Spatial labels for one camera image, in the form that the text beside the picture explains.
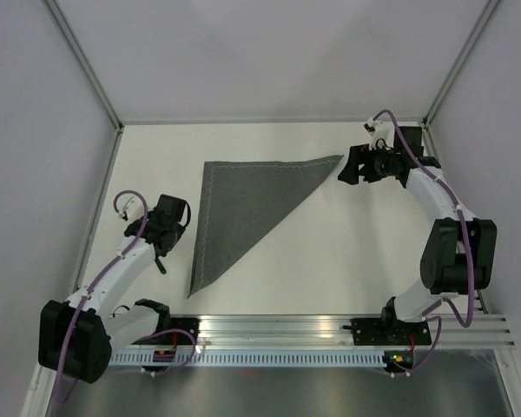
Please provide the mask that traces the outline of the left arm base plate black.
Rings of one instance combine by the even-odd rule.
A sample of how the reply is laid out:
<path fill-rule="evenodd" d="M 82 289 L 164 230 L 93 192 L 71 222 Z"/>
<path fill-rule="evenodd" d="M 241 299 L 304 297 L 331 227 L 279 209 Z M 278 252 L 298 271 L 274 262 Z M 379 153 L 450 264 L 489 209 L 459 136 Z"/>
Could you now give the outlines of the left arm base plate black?
<path fill-rule="evenodd" d="M 172 317 L 170 321 L 170 329 L 179 329 L 189 333 L 194 339 L 199 334 L 199 326 L 201 320 L 197 317 Z M 170 333 L 163 336 L 163 344 L 169 346 L 191 346 L 192 341 L 185 334 Z"/>

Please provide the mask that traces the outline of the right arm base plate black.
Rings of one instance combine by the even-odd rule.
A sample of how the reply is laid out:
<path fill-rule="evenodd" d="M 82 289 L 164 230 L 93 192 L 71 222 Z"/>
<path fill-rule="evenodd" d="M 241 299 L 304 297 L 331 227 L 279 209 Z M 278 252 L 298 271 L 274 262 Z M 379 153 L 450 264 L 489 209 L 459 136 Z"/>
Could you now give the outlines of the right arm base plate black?
<path fill-rule="evenodd" d="M 425 321 L 404 322 L 391 321 L 386 323 L 381 318 L 351 319 L 349 329 L 355 346 L 403 347 L 431 346 L 432 337 Z"/>

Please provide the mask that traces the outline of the grey cloth napkin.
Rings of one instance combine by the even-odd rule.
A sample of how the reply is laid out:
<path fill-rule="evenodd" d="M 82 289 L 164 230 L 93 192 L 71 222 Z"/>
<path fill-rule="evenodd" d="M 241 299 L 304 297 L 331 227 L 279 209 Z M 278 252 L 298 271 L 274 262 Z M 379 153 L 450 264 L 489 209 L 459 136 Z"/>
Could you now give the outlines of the grey cloth napkin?
<path fill-rule="evenodd" d="M 298 208 L 342 158 L 205 162 L 188 296 L 221 278 Z"/>

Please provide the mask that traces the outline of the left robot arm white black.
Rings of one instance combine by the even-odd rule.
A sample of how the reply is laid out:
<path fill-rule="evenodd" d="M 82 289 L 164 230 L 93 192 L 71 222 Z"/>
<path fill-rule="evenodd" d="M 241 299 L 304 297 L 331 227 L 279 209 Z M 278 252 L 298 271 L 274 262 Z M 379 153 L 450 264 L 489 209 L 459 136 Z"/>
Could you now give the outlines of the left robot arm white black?
<path fill-rule="evenodd" d="M 181 239 L 191 220 L 188 202 L 161 195 L 153 208 L 129 223 L 115 257 L 88 284 L 64 301 L 48 301 L 40 314 L 38 363 L 58 374 L 94 383 L 113 354 L 137 342 L 162 344 L 172 334 L 170 309 L 140 299 L 116 315 L 116 304 L 152 265 Z"/>

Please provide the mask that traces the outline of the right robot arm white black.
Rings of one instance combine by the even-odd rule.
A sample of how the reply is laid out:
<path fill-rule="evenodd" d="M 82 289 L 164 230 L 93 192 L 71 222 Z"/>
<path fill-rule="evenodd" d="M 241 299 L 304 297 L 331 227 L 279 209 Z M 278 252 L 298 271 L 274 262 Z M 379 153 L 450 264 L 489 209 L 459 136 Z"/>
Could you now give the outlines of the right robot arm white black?
<path fill-rule="evenodd" d="M 397 180 L 423 209 L 431 223 L 419 262 L 419 279 L 382 308 L 377 325 L 390 343 L 406 338 L 442 304 L 447 304 L 463 328 L 473 322 L 474 296 L 487 288 L 495 255 L 498 228 L 481 219 L 456 196 L 443 177 L 439 161 L 424 153 L 422 130 L 391 129 L 366 122 L 371 141 L 349 149 L 338 179 L 349 185 Z"/>

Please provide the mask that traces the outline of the gold fork black handle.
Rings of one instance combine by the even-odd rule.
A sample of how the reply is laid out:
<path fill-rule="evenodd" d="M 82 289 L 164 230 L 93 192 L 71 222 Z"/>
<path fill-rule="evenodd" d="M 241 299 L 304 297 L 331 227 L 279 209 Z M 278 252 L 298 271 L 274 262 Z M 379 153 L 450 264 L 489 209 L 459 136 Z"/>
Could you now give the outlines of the gold fork black handle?
<path fill-rule="evenodd" d="M 164 267 L 162 260 L 160 257 L 155 258 L 155 265 L 157 266 L 158 270 L 162 275 L 165 275 L 167 273 L 166 268 Z"/>

